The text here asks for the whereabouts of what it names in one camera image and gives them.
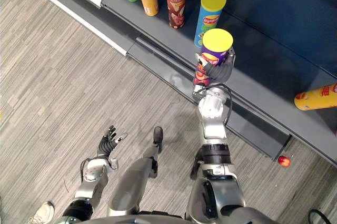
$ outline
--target sneaker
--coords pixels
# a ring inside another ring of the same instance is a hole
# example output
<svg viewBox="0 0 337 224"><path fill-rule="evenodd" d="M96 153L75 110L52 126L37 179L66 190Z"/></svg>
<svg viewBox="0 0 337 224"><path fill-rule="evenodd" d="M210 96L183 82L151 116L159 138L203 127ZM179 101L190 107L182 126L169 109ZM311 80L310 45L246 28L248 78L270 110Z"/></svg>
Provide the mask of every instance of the sneaker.
<svg viewBox="0 0 337 224"><path fill-rule="evenodd" d="M30 217L26 224L47 224L54 216L54 206L52 203L45 202L35 213L33 217Z"/></svg>

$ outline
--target lay's logo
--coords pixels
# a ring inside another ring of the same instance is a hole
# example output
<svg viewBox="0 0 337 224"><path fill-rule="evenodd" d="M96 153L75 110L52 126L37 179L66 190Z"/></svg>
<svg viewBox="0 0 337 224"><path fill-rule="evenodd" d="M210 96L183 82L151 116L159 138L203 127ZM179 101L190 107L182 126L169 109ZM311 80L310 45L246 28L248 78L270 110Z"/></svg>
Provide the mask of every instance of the lay's logo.
<svg viewBox="0 0 337 224"><path fill-rule="evenodd" d="M206 26L213 26L219 20L219 15L207 15L203 18L202 22Z"/></svg>

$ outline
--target red ball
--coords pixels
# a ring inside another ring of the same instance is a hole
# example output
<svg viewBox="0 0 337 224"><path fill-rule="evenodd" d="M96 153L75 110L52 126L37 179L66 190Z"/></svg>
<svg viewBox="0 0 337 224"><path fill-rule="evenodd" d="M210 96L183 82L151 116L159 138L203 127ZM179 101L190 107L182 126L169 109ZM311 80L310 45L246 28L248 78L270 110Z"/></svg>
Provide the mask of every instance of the red ball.
<svg viewBox="0 0 337 224"><path fill-rule="evenodd" d="M291 164L290 158L285 156L279 156L278 162L283 167L289 167Z"/></svg>

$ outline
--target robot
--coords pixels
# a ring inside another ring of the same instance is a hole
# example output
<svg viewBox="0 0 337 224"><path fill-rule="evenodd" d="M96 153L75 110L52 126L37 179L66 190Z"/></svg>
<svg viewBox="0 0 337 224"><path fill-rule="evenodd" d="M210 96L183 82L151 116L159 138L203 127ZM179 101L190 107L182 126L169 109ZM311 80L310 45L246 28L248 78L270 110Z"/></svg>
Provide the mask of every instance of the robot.
<svg viewBox="0 0 337 224"><path fill-rule="evenodd" d="M231 163L226 143L225 126L232 110L232 97L225 85L229 79L235 52L231 48L220 66L212 66L199 54L196 58L212 83L195 85L193 97L199 102L201 147L197 152L190 174L195 180L184 218L161 211L141 211L140 202L148 178L156 178L158 154L162 151L163 130L154 128L153 142L143 156L133 162L115 188L107 208L107 217L90 220L98 206L102 191L108 182L108 171L117 170L116 159L110 153L126 135L116 138L114 126L108 128L98 146L97 156L81 164L81 185L73 201L57 224L277 224L254 208L246 207L243 193ZM224 105L227 97L230 105Z"/></svg>

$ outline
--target lay's chip canister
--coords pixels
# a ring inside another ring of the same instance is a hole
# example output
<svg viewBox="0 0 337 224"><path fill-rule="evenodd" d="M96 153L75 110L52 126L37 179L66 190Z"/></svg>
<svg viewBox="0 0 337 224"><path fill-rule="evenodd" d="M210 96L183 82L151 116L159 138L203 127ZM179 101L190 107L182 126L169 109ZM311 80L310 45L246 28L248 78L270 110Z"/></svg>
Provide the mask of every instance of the lay's chip canister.
<svg viewBox="0 0 337 224"><path fill-rule="evenodd" d="M224 29L214 28L208 30L203 37L201 56L213 66L221 65L227 58L227 52L233 45L232 35ZM198 64L193 84L208 86L211 79L201 64Z"/></svg>
<svg viewBox="0 0 337 224"><path fill-rule="evenodd" d="M201 0L198 23L196 26L194 44L201 48L202 38L206 31L216 27L226 0Z"/></svg>

